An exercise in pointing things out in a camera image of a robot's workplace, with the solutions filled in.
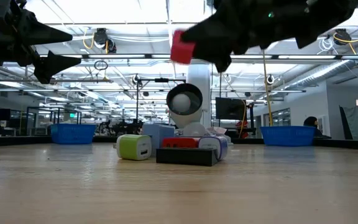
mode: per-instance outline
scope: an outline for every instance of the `table surface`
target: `table surface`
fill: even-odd
[[[198,167],[0,147],[0,223],[358,223],[358,150],[240,145]]]

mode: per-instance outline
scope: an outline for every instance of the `plastic basket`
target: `plastic basket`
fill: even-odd
[[[311,146],[315,129],[305,126],[261,127],[268,146]]]
[[[95,129],[93,124],[53,124],[50,132],[57,144],[91,144]]]

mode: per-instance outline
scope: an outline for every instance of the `red box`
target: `red box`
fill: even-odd
[[[199,138],[165,138],[162,147],[197,148]]]
[[[182,30],[176,30],[173,33],[171,60],[182,64],[190,64],[193,57],[193,51],[196,44],[184,43],[181,41]]]

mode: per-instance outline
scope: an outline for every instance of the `ceiling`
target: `ceiling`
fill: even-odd
[[[111,105],[126,105],[126,108],[132,108],[135,103],[134,92],[119,93],[119,90],[133,90],[135,85],[132,83],[132,77],[136,74],[141,78],[176,78],[186,79],[188,66],[174,65],[169,61],[170,39],[172,32],[177,29],[186,29],[197,22],[209,17],[213,10],[207,6],[204,0],[27,0],[26,9],[32,11],[40,22],[45,23],[56,29],[60,29],[73,35],[70,42],[58,44],[37,45],[39,54],[47,54],[49,50],[60,55],[94,55],[104,54],[104,52],[92,47],[87,49],[86,45],[91,45],[93,32],[97,28],[107,28],[108,36],[117,46],[117,54],[122,55],[120,58],[104,59],[109,65],[106,70],[100,71],[94,69],[94,63],[98,59],[83,60],[79,66],[69,68],[55,76],[58,80],[66,80],[54,85],[42,86],[36,82],[22,83],[22,87],[14,87],[0,84],[0,88],[22,88],[22,89],[97,89],[105,90],[95,92],[97,98],[92,96],[81,96],[77,91],[67,92],[35,92],[40,100],[45,96],[55,96],[68,99],[70,103],[101,103],[107,102]],[[358,9],[354,15],[346,22],[339,25],[350,33],[353,39],[358,39]],[[288,39],[273,43],[267,50],[268,55],[327,55],[327,54],[350,54],[351,49],[348,45],[338,46],[332,44],[330,40],[324,40],[326,34],[334,34],[335,27],[327,33],[322,34],[319,39],[309,46],[298,49],[294,39]],[[260,55],[262,51],[258,47],[251,48],[247,55]],[[129,54],[154,54],[161,55],[161,59],[138,59],[131,58]],[[290,82],[298,76],[320,65],[333,63],[333,60],[267,60],[267,73],[276,78],[276,82]],[[4,68],[7,73],[0,73],[0,78],[6,80],[26,78],[25,68],[20,68],[15,63],[5,63]],[[27,75],[32,77],[33,67],[29,66]],[[214,66],[205,70],[206,75],[213,74],[211,82],[212,89],[219,89],[219,74]],[[230,90],[230,83],[233,88],[242,89],[264,89],[264,65],[263,60],[259,57],[255,60],[235,60],[228,68],[222,82],[222,89]],[[150,82],[144,86],[143,90],[169,90],[178,82],[154,83]],[[161,105],[157,105],[151,112],[151,106],[143,106],[139,112],[141,116],[147,114],[157,114],[159,117],[166,119],[165,105],[163,100],[167,91],[153,92],[149,96],[141,96],[145,104],[160,100]],[[229,92],[224,94],[227,97],[237,97],[235,93]],[[253,94],[251,99],[258,99],[259,94]],[[48,99],[51,103],[66,103],[62,101]],[[92,110],[104,110],[106,108],[93,105]]]

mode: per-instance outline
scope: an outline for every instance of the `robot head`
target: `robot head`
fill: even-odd
[[[203,94],[197,86],[189,83],[179,84],[167,95],[167,105],[171,119],[178,128],[199,122],[202,116]]]

